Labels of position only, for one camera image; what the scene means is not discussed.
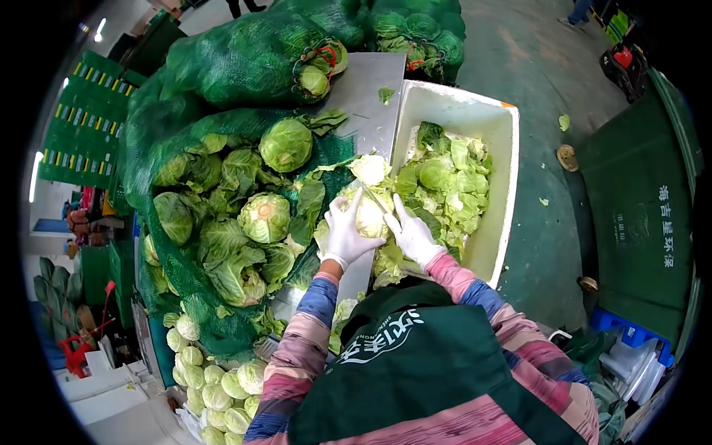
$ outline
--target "green net sack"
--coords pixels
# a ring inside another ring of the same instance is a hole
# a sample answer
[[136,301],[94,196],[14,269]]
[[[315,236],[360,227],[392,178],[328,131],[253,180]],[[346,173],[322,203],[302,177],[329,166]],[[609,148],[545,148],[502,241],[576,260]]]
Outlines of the green net sack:
[[[139,110],[139,113],[150,106],[145,105]],[[239,358],[245,357],[245,354],[249,354],[253,349],[253,342],[263,335],[257,331],[253,320],[263,311],[268,299],[265,297],[259,304],[249,305],[245,308],[228,304],[214,287],[199,259],[201,225],[209,221],[211,217],[206,216],[201,221],[195,221],[189,238],[178,247],[161,225],[153,198],[165,190],[188,194],[190,192],[183,185],[185,182],[167,188],[155,187],[152,183],[161,166],[181,153],[205,155],[207,152],[219,149],[216,154],[226,157],[233,148],[244,149],[250,145],[254,147],[265,132],[279,120],[297,116],[299,113],[296,110],[245,108],[210,115],[186,126],[172,136],[154,142],[148,150],[142,150],[134,145],[127,156],[126,189],[131,190],[132,201],[136,204],[137,210],[145,215],[146,227],[142,240],[147,233],[150,234],[157,260],[170,283],[169,288],[172,287],[175,293],[180,295],[179,300],[185,312],[199,325],[199,341],[210,355],[226,360],[239,360]],[[215,145],[223,141],[234,146]],[[290,172],[286,176],[290,180],[304,177],[307,172],[318,165],[335,164],[353,156],[353,151],[354,145],[351,138],[342,139],[333,135],[314,136],[311,158],[300,169]],[[327,209],[328,200],[335,197],[351,179],[347,169],[324,173],[322,181],[325,185],[325,200],[320,217],[323,217],[323,213]],[[260,185],[255,192],[260,192],[266,187],[264,184]],[[211,191],[204,192],[203,196],[209,193]],[[288,199],[290,212],[294,214],[299,192],[283,187],[279,193]],[[227,216],[234,218],[243,203],[244,201],[240,201]],[[196,215],[197,212],[192,211],[192,216]],[[264,247],[264,245],[256,244],[253,246]],[[313,268],[314,257],[314,246],[309,246],[305,253],[297,257],[290,272],[292,276],[297,277],[293,278],[295,283],[310,280],[310,276],[316,272]],[[155,278],[151,277],[151,273],[156,273],[157,269],[151,270],[151,265],[145,261],[145,253],[140,256],[140,263],[139,287],[150,315],[172,312],[177,299],[170,291],[166,292],[164,286],[157,289]],[[226,308],[231,315],[221,317],[224,315],[219,312],[221,306]]]
[[370,12],[367,0],[275,0],[270,11],[291,11],[324,28],[349,51],[365,46],[363,24]]
[[303,65],[338,48],[299,14],[248,14],[173,43],[160,97],[191,91],[222,110],[314,103],[328,92],[331,76]]
[[464,59],[458,0],[375,0],[365,24],[371,51],[407,54],[407,72],[454,84]]

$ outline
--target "hand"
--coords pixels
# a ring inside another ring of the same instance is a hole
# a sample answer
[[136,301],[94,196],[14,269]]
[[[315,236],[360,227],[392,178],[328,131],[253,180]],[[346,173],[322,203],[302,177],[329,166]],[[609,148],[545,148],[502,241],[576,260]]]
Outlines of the hand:
[[361,196],[363,189],[359,188],[345,211],[341,211],[340,207],[347,201],[346,197],[337,197],[331,201],[329,211],[324,215],[329,224],[329,239],[322,261],[332,259],[339,263],[343,271],[361,255],[386,242],[385,238],[364,238],[356,231],[356,211]]
[[412,259],[423,272],[425,266],[430,260],[435,258],[440,252],[445,252],[447,249],[444,246],[435,244],[430,229],[422,219],[411,217],[406,213],[398,193],[393,195],[393,202],[396,206],[396,212],[400,218],[400,223],[392,215],[384,215],[383,219],[390,227],[393,234],[396,236],[396,244],[403,250],[403,254]]

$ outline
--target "metal sheet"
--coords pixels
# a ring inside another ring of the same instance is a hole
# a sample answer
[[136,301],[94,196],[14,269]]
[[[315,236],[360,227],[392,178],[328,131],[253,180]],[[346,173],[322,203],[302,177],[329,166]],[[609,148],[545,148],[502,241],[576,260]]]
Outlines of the metal sheet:
[[[334,88],[326,101],[315,107],[315,112],[338,108],[349,114],[349,119],[336,134],[352,135],[356,153],[360,155],[376,150],[377,154],[391,160],[405,58],[405,54],[350,53],[348,68],[335,78]],[[388,105],[378,98],[378,90],[383,87],[396,92]],[[346,270],[339,285],[337,302],[356,298],[360,291],[366,291],[372,264],[373,251],[365,253]],[[302,290],[284,288],[272,304],[275,316],[289,320],[303,295]]]

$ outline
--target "jeans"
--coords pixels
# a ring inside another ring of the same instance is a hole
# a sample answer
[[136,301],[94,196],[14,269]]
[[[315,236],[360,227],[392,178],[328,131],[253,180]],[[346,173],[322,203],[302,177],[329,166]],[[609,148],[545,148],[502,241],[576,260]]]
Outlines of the jeans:
[[588,17],[586,16],[586,13],[588,12],[588,8],[591,7],[592,3],[593,0],[576,0],[576,4],[574,5],[574,11],[566,19],[568,19],[569,23],[571,23],[572,25],[577,24],[579,21],[583,21],[583,23],[588,23]]

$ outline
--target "red pallet jack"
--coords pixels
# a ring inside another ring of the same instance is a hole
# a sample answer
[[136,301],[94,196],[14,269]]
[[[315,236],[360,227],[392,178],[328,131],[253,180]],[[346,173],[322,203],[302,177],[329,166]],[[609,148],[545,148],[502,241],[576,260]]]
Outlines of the red pallet jack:
[[[109,296],[114,291],[115,287],[116,283],[114,283],[113,281],[109,281],[109,284],[107,284],[106,288],[104,289],[104,291],[106,291],[106,301],[104,302],[104,312],[102,314],[101,324],[99,326],[89,331],[86,335],[74,335],[73,337],[66,338],[65,340],[57,343],[57,345],[62,348],[64,356],[66,357],[64,366],[69,372],[76,375],[80,379],[86,377],[86,374],[84,374],[84,371],[82,370],[82,363],[86,362],[86,357],[84,354],[87,352],[92,352],[94,350],[94,348],[89,343],[87,343],[86,340],[91,338],[91,336],[98,330],[101,330],[99,337],[102,337],[104,334],[104,326],[116,320],[116,317],[112,317],[110,320],[105,321],[106,306],[109,303]],[[72,347],[70,346],[72,342],[79,342],[79,347],[77,347],[77,349],[74,351],[72,351]]]

